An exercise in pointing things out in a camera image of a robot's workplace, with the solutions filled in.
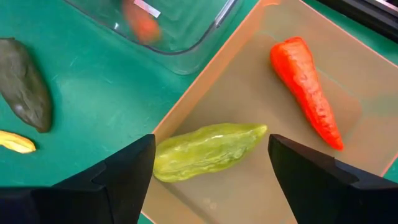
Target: eggplant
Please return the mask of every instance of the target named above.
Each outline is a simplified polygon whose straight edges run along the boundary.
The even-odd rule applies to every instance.
[[[0,93],[23,122],[40,133],[50,131],[49,90],[24,44],[14,38],[0,39]]]

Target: orange carrot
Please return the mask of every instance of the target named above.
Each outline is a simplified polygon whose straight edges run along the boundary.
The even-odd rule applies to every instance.
[[[311,51],[304,40],[293,37],[276,44],[271,48],[271,62],[318,134],[331,147],[343,150],[335,117],[323,94]]]
[[[141,43],[151,44],[160,39],[161,31],[157,21],[134,4],[134,0],[123,0],[123,13]]]

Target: green surface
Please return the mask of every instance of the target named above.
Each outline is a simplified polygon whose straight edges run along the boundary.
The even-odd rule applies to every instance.
[[[255,2],[245,0],[217,48]],[[314,0],[307,2],[398,64],[397,44]],[[0,1],[0,27],[1,37],[16,37],[31,49],[55,101],[52,132],[38,134],[0,100],[0,129],[34,139],[39,147],[29,155],[0,148],[2,186],[52,185],[152,132],[197,75],[171,73],[62,0]],[[397,166],[386,174],[396,182]],[[150,221],[141,218],[145,223]]]

